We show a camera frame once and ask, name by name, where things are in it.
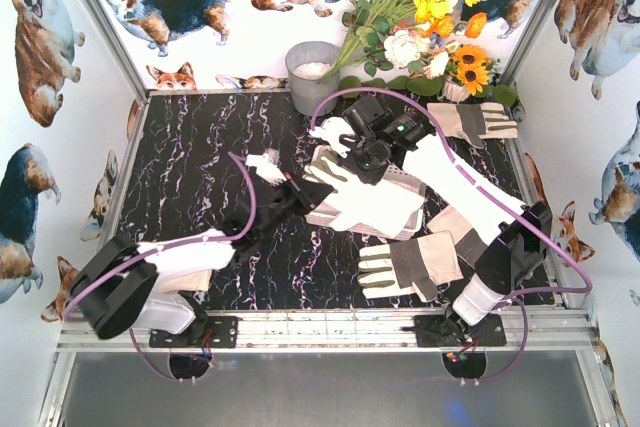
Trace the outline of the white plastic storage basket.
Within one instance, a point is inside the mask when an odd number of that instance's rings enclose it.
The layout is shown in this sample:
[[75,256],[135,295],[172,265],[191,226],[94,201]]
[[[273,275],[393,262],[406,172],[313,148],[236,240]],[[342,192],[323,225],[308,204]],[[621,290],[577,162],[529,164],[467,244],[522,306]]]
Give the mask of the white plastic storage basket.
[[337,161],[337,154],[320,146],[304,168],[306,180],[327,183],[334,189],[306,215],[309,224],[398,241],[419,231],[425,203],[420,181],[389,167],[377,184],[365,184]]

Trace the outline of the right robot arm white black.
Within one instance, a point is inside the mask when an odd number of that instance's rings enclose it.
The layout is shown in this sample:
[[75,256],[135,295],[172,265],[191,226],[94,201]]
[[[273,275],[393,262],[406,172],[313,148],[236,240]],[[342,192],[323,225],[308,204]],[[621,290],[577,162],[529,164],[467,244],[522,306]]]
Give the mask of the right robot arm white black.
[[549,208],[506,194],[446,141],[455,137],[481,147],[486,139],[516,137],[517,125],[502,105],[430,103],[425,111],[394,116],[365,96],[342,117],[349,128],[340,141],[365,180],[378,180],[390,163],[400,165],[447,203],[433,219],[434,231],[455,235],[466,229],[456,246],[475,273],[452,306],[465,324],[480,323],[545,260],[553,244]]

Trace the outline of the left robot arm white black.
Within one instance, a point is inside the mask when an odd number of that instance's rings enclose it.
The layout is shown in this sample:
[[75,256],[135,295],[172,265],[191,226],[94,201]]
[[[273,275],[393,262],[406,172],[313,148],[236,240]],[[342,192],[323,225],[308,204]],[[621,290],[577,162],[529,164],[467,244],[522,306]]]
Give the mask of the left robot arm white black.
[[135,243],[116,235],[76,275],[64,312],[80,310],[102,340],[132,328],[197,337],[207,316],[186,292],[205,289],[213,272],[242,264],[280,224],[309,214],[332,191],[285,174],[268,203],[238,210],[219,230],[165,242]]

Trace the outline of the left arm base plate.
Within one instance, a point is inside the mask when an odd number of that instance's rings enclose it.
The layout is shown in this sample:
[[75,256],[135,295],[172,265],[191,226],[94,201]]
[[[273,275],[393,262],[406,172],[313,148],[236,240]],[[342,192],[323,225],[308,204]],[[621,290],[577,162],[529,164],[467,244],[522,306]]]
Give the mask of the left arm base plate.
[[233,349],[239,333],[236,316],[206,316],[196,319],[181,334],[171,334],[154,329],[150,333],[150,348],[200,348]]

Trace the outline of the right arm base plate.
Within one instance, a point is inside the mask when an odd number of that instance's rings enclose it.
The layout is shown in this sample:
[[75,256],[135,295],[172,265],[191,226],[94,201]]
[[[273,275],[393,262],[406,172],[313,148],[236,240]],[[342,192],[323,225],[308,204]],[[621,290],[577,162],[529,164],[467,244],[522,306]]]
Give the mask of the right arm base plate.
[[453,321],[444,315],[416,315],[402,332],[415,335],[417,345],[427,347],[463,347],[475,342],[479,347],[503,347],[507,344],[502,319],[489,314],[475,326]]

